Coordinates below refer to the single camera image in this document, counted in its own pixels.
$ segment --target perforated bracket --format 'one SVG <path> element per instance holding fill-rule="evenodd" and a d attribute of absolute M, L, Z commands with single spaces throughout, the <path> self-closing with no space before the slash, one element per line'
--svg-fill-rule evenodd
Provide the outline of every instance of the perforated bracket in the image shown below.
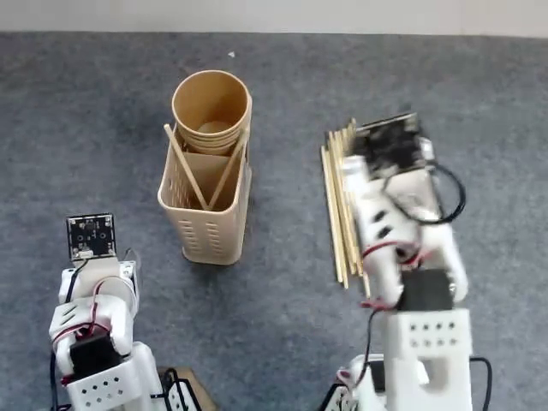
<path fill-rule="evenodd" d="M 388 314 L 387 341 L 393 356 L 439 358 L 472 354 L 470 315 L 467 309 Z"/>
<path fill-rule="evenodd" d="M 67 385 L 74 409 L 90 411 L 119 407 L 138 398 L 139 369 L 134 360 Z"/>

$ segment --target cable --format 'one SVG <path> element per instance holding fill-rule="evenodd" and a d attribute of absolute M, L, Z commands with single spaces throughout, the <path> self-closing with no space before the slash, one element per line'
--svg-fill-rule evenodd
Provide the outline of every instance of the cable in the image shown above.
<path fill-rule="evenodd" d="M 384 241 L 384 242 L 379 242 L 377 244 L 373 244 L 372 246 L 366 248 L 366 250 L 363 252 L 363 254 L 361 255 L 361 259 L 366 259 L 369 254 L 381 249 L 381 248 L 385 248 L 385 247 L 390 247 L 390 246 L 417 246 L 416 244 L 414 244 L 413 242 L 408 242 L 408 241 Z"/>
<path fill-rule="evenodd" d="M 126 253 L 123 255 L 122 261 L 125 261 L 130 253 L 133 253 L 135 257 L 135 264 L 137 265 L 137 270 L 140 270 L 140 255 L 131 247 L 126 250 Z"/>
<path fill-rule="evenodd" d="M 487 386 L 485 388 L 485 400 L 483 401 L 482 411 L 488 411 L 493 386 L 493 367 L 486 357 L 470 357 L 470 362 L 483 362 L 487 368 Z"/>
<path fill-rule="evenodd" d="M 385 309 L 384 308 L 375 308 L 372 311 L 371 315 L 369 316 L 369 320 L 367 321 L 366 356 L 363 359 L 363 366 L 361 368 L 360 376 L 356 380 L 356 384 L 354 385 L 354 387 L 357 387 L 358 385 L 360 385 L 361 381 L 366 376 L 367 367 L 369 366 L 369 351 L 371 350 L 371 331 L 372 331 L 371 324 L 373 322 L 373 318 L 375 317 L 375 315 L 377 315 L 377 313 L 380 313 L 382 311 L 385 311 Z"/>
<path fill-rule="evenodd" d="M 79 324 L 76 324 L 76 325 L 72 325 L 70 326 L 69 328 L 61 331 L 59 334 L 57 334 L 52 342 L 51 342 L 51 345 L 55 346 L 57 344 L 57 341 L 59 341 L 62 337 L 65 337 L 67 334 L 71 333 L 71 332 L 75 332 L 75 331 L 78 331 L 78 330 L 81 330 L 82 328 L 90 328 L 92 326 L 95 326 L 95 327 L 98 327 L 100 328 L 101 330 L 103 331 L 106 331 L 106 332 L 109 332 L 110 330 L 105 327 L 104 325 L 101 325 L 101 324 L 93 324 L 93 322 L 87 322 L 87 323 L 79 323 Z"/>
<path fill-rule="evenodd" d="M 103 287 L 103 285 L 109 281 L 121 282 L 124 285 L 124 287 L 126 287 L 129 290 L 129 293 L 132 296 L 132 300 L 126 301 L 126 303 L 128 304 L 131 315 L 134 317 L 137 314 L 137 309 L 139 307 L 139 299 L 137 297 L 138 291 L 135 286 L 135 283 L 130 282 L 131 280 L 128 280 L 124 277 L 110 276 L 110 277 L 105 277 L 101 281 L 99 281 L 93 288 L 93 303 L 95 303 L 95 300 L 97 298 L 98 292 L 101 290 L 101 287 Z"/>
<path fill-rule="evenodd" d="M 76 284 L 76 278 L 78 277 L 78 274 L 80 273 L 80 271 L 83 270 L 83 268 L 86 266 L 88 262 L 89 262 L 89 259 L 85 259 L 84 264 L 82 264 L 72 273 L 72 277 L 70 278 L 70 284 L 68 286 L 67 298 L 65 298 L 65 303 L 70 302 L 70 300 L 72 300 L 72 293 L 74 291 L 74 285 Z"/>
<path fill-rule="evenodd" d="M 435 170 L 441 171 L 443 174 L 448 176 L 456 185 L 458 193 L 459 193 L 459 202 L 455 207 L 455 210 L 451 212 L 449 215 L 442 215 L 437 220 L 425 220 L 423 218 L 416 217 L 409 213 L 405 207 L 400 204 L 398 200 L 396 200 L 392 195 L 387 193 L 387 188 L 390 183 L 391 178 L 394 176 L 389 176 L 384 180 L 384 185 L 382 188 L 382 191 L 384 192 L 384 195 L 390 200 L 392 205 L 401 212 L 405 217 L 423 225 L 439 225 L 439 224 L 445 224 L 445 223 L 451 223 L 453 222 L 457 217 L 459 217 L 464 210 L 464 206 L 466 205 L 466 188 L 464 188 L 464 185 L 462 184 L 461 180 L 456 176 L 455 173 L 453 173 L 451 170 L 449 170 L 447 167 L 441 165 L 440 163 L 436 161 L 430 161 L 427 164 L 431 165 Z"/>
<path fill-rule="evenodd" d="M 360 303 L 360 306 L 363 308 L 372 308 L 374 310 L 380 311 L 388 311 L 394 308 L 389 306 L 388 304 L 383 303 L 380 299 L 363 301 Z"/>
<path fill-rule="evenodd" d="M 55 380 L 55 366 L 56 366 L 55 353 L 51 351 L 51 357 L 50 357 L 51 411 L 57 411 L 59 409 L 57 381 Z"/>
<path fill-rule="evenodd" d="M 93 331 L 95 330 L 95 321 L 97 320 L 97 302 L 93 302 L 93 308 L 92 308 L 92 324 L 89 327 L 88 335 L 92 336 Z"/>

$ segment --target black wire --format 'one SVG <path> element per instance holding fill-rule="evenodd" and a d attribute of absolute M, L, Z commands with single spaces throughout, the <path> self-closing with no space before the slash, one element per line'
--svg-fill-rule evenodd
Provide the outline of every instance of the black wire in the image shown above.
<path fill-rule="evenodd" d="M 441 193 L 439 192 L 439 186 L 436 184 L 436 180 L 438 179 L 438 172 L 436 169 L 428 170 L 428 174 L 430 175 L 429 185 L 432 189 L 432 192 L 436 196 L 436 200 L 438 201 L 438 212 L 443 216 L 445 214 L 445 206 L 442 201 Z"/>
<path fill-rule="evenodd" d="M 482 411 L 488 411 L 493 386 L 493 367 L 486 357 L 470 357 L 470 362 L 483 362 L 487 368 L 487 387 L 485 388 L 485 400 L 483 401 Z"/>
<path fill-rule="evenodd" d="M 89 259 L 84 260 L 84 264 L 78 267 L 72 273 L 70 277 L 70 284 L 68 286 L 67 296 L 65 298 L 65 304 L 72 299 L 72 293 L 74 291 L 74 285 L 76 284 L 76 278 L 82 269 L 86 266 Z M 51 411 L 66 411 L 70 409 L 70 404 L 59 405 L 59 396 L 57 393 L 57 381 L 55 377 L 56 356 L 55 352 L 51 351 L 50 356 L 50 389 L 51 389 Z"/>
<path fill-rule="evenodd" d="M 80 273 L 80 271 L 82 271 L 82 269 L 86 266 L 88 261 L 89 259 L 84 260 L 84 264 L 82 264 L 72 273 L 72 277 L 70 278 L 70 284 L 68 286 L 67 298 L 65 298 L 65 304 L 67 302 L 70 302 L 70 300 L 72 299 L 72 293 L 74 291 L 74 285 L 76 284 L 76 278 L 78 277 L 78 274 Z"/>
<path fill-rule="evenodd" d="M 122 261 L 125 261 L 126 258 L 127 258 L 128 255 L 129 255 L 129 253 L 131 253 L 132 251 L 134 251 L 134 250 L 133 250 L 131 247 L 126 248 L 126 251 L 125 251 L 125 253 L 124 253 L 124 255 L 123 255 Z"/>
<path fill-rule="evenodd" d="M 356 381 L 355 387 L 360 385 L 363 378 L 366 376 L 367 367 L 369 366 L 369 351 L 371 350 L 371 331 L 372 327 L 371 324 L 373 322 L 373 318 L 377 313 L 380 313 L 381 311 L 384 311 L 383 308 L 375 308 L 371 315 L 369 316 L 369 320 L 367 321 L 367 343 L 366 343 L 366 356 L 363 360 L 363 366 L 361 367 L 360 376 L 358 377 L 358 380 Z"/>
<path fill-rule="evenodd" d="M 456 185 L 458 193 L 459 193 L 459 202 L 455 207 L 455 210 L 451 212 L 449 215 L 442 215 L 441 218 L 437 220 L 425 220 L 419 217 L 416 217 L 412 214 L 410 214 L 403 205 L 401 205 L 394 197 L 392 197 L 390 194 L 386 192 L 386 189 L 388 188 L 388 185 L 390 183 L 390 180 L 392 176 L 386 178 L 383 185 L 383 191 L 384 194 L 388 197 L 392 205 L 397 208 L 405 217 L 416 221 L 417 223 L 423 224 L 423 225 L 438 225 L 438 224 L 444 224 L 444 223 L 451 223 L 453 222 L 457 217 L 459 217 L 464 210 L 464 206 L 466 205 L 466 188 L 464 188 L 464 185 L 462 184 L 459 177 L 456 176 L 453 171 L 449 170 L 447 167 L 441 165 L 440 163 L 436 161 L 428 162 L 429 165 L 433 166 L 433 168 L 436 171 L 441 171 L 443 174 L 448 176 Z"/>
<path fill-rule="evenodd" d="M 171 404 L 170 404 L 170 393 L 167 391 L 166 387 L 169 383 L 168 381 L 168 370 L 166 370 L 161 376 L 160 376 L 160 384 L 162 385 L 162 394 L 151 394 L 151 399 L 152 400 L 157 400 L 157 399 L 164 399 L 164 403 L 165 403 L 165 407 L 167 409 L 167 411 L 172 411 L 172 407 L 171 407 Z"/>
<path fill-rule="evenodd" d="M 51 389 L 51 411 L 59 409 L 59 398 L 57 396 L 57 381 L 55 380 L 55 353 L 51 351 L 50 357 L 50 389 Z"/>

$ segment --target beige plastic container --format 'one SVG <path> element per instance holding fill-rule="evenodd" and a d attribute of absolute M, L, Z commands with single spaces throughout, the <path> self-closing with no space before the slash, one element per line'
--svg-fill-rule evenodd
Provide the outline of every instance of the beige plastic container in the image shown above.
<path fill-rule="evenodd" d="M 177 131 L 196 152 L 224 155 L 251 122 L 246 85 L 231 73 L 206 70 L 179 84 L 171 100 Z"/>
<path fill-rule="evenodd" d="M 229 158 L 195 152 L 184 152 L 184 156 L 204 197 L 210 199 Z M 251 177 L 245 146 L 238 154 L 214 209 L 200 210 L 196 194 L 170 144 L 158 203 L 176 227 L 187 259 L 230 265 L 240 258 Z"/>

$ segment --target circuit board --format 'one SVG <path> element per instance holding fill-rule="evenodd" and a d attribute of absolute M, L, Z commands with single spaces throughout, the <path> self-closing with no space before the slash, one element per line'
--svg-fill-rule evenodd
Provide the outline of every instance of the circuit board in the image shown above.
<path fill-rule="evenodd" d="M 109 213 L 67 217 L 68 256 L 71 261 L 116 255 L 114 216 Z"/>
<path fill-rule="evenodd" d="M 360 127 L 353 154 L 365 158 L 372 179 L 388 169 L 395 168 L 396 173 L 416 170 L 426 165 L 421 138 L 416 113 L 395 116 Z"/>

